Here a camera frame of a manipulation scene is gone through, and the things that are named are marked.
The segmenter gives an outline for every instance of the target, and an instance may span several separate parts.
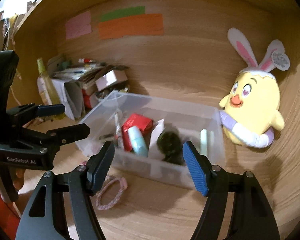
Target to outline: silver bolt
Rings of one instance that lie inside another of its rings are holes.
[[[252,178],[252,177],[253,177],[253,173],[252,173],[251,171],[247,171],[247,172],[246,172],[246,176],[247,176],[248,178]]]
[[[40,149],[40,152],[41,152],[41,153],[46,153],[47,151],[48,151],[47,148],[41,148],[41,149]]]
[[[46,172],[44,173],[45,178],[48,178],[48,177],[50,177],[51,175],[52,175],[52,172],[51,172],[51,171],[46,171]]]
[[[77,167],[77,171],[85,171],[85,169],[86,169],[86,165],[79,165]]]
[[[219,165],[212,165],[212,170],[218,172],[221,171],[221,167]]]

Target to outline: white tag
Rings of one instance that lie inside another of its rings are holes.
[[[275,50],[272,52],[271,60],[273,65],[282,71],[287,70],[290,67],[290,60],[288,56],[281,51]]]

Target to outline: pink sticky note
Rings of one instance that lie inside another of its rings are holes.
[[[66,40],[77,38],[84,34],[91,33],[91,13],[86,11],[75,17],[72,17],[65,24]]]

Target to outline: pink braided hair tie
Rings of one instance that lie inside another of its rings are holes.
[[[87,161],[81,162],[80,164],[86,165]],[[119,189],[117,195],[108,204],[101,205],[101,197],[102,197],[103,193],[106,192],[107,189],[117,181],[120,183],[120,189]],[[128,188],[128,183],[127,183],[127,180],[124,177],[115,177],[115,176],[107,175],[102,189],[96,194],[96,196],[97,196],[97,200],[96,200],[97,209],[98,210],[108,210],[108,209],[112,208],[115,204],[117,204],[119,202],[119,200],[121,198],[121,195],[123,194],[123,192],[127,188]]]

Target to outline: yellow chick plush toy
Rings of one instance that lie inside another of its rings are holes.
[[[239,72],[229,95],[219,105],[223,129],[235,144],[256,148],[269,146],[274,140],[272,127],[284,128],[279,113],[280,91],[275,77],[269,73],[277,67],[287,70],[290,61],[284,53],[281,41],[274,40],[268,46],[262,62],[256,58],[246,37],[231,28],[228,39],[248,67]]]

